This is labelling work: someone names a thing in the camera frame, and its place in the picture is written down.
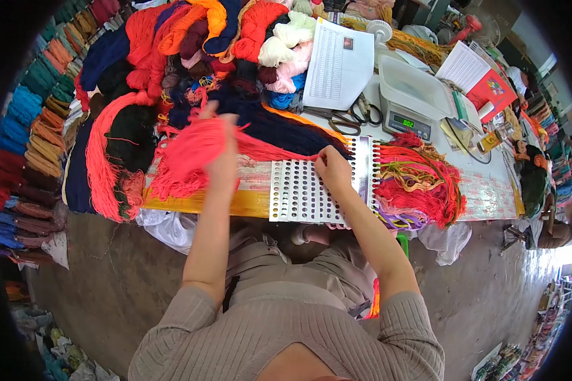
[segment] yarn bundle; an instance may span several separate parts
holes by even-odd
[[[414,133],[395,133],[394,140],[374,146],[376,214],[393,230],[417,230],[427,223],[440,228],[465,211],[458,169]]]

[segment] red booklet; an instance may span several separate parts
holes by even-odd
[[[487,123],[517,99],[517,95],[494,69],[489,69],[487,74],[466,94],[466,97],[473,102],[477,111],[488,102],[494,105],[494,110],[480,120],[483,123]]]

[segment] paper sheet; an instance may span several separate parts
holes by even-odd
[[[464,93],[468,93],[490,69],[491,66],[483,58],[458,41],[435,77],[451,80]]]
[[[373,75],[373,35],[318,18],[303,105],[347,110]]]

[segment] shoe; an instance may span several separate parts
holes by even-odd
[[[309,243],[309,240],[306,240],[303,237],[303,231],[305,228],[309,226],[308,224],[300,224],[296,227],[296,229],[290,235],[290,240],[297,246],[301,246],[302,244]]]

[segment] digital scale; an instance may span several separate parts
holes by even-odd
[[[430,143],[432,127],[440,127],[440,120],[433,121],[428,117],[409,110],[396,103],[380,97],[379,104],[384,114],[382,129],[386,132],[413,132],[423,141]]]

